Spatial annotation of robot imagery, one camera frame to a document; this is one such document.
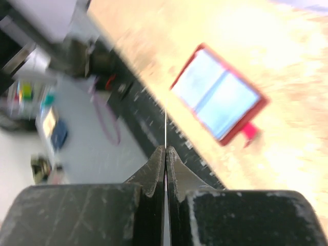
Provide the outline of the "gold credit card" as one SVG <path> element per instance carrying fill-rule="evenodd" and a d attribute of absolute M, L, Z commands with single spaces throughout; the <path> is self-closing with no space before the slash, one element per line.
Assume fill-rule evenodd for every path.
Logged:
<path fill-rule="evenodd" d="M 164 126 L 164 133 L 165 133 L 165 192 L 168 191 L 168 175 L 167 175 L 167 160 L 166 160 L 166 153 L 167 153 L 167 109 L 165 108 L 165 126 Z"/>

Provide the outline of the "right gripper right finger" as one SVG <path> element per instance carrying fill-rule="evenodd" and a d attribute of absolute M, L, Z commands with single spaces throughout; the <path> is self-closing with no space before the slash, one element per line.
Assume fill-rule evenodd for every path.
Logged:
<path fill-rule="evenodd" d="M 327 245 L 306 198 L 291 190 L 220 190 L 166 151 L 172 245 Z"/>

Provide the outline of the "red leather card holder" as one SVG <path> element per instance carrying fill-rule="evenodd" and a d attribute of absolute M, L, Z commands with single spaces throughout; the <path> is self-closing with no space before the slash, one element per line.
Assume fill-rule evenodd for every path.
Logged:
<path fill-rule="evenodd" d="M 207 44 L 197 46 L 170 86 L 222 146 L 238 134 L 248 147 L 259 135 L 252 119 L 269 100 Z"/>

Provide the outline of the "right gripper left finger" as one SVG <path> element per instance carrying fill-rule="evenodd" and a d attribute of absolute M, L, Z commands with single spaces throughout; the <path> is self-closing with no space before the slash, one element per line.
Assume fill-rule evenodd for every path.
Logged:
<path fill-rule="evenodd" d="M 116 184 L 30 186 L 14 200 L 1 245 L 162 245 L 166 150 Z"/>

